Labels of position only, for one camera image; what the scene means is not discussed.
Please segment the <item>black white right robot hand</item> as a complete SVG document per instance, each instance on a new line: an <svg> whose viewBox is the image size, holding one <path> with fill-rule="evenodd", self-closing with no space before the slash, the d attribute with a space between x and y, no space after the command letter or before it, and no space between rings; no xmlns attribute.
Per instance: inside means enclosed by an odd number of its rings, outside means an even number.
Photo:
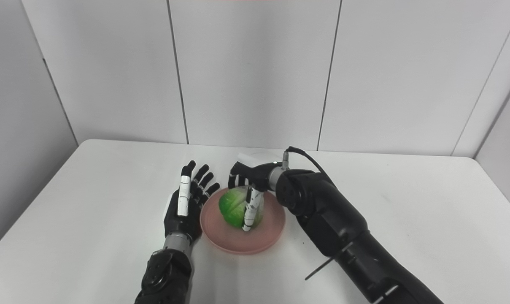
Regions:
<svg viewBox="0 0 510 304"><path fill-rule="evenodd" d="M243 213L241 228L248 232L254 226L263 200L263 194L275 189L275 182L270 181L272 172L282 169L283 162L272 161L260 163L257 158L246 154L238 154L237 161L229 172L228 188L247 186L246 206Z"/></svg>

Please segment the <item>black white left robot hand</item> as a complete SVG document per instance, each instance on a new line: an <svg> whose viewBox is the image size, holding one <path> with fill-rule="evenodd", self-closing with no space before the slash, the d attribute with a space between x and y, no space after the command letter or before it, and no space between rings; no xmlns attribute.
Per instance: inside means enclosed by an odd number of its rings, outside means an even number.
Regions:
<svg viewBox="0 0 510 304"><path fill-rule="evenodd" d="M209 183L214 174L208 164L203 164L193 173L196 162L191 160L183 166L178 189L172 193L164 217L165 237L180 235L194 243L202 235L200 215L208 199L219 189L219 183Z"/></svg>

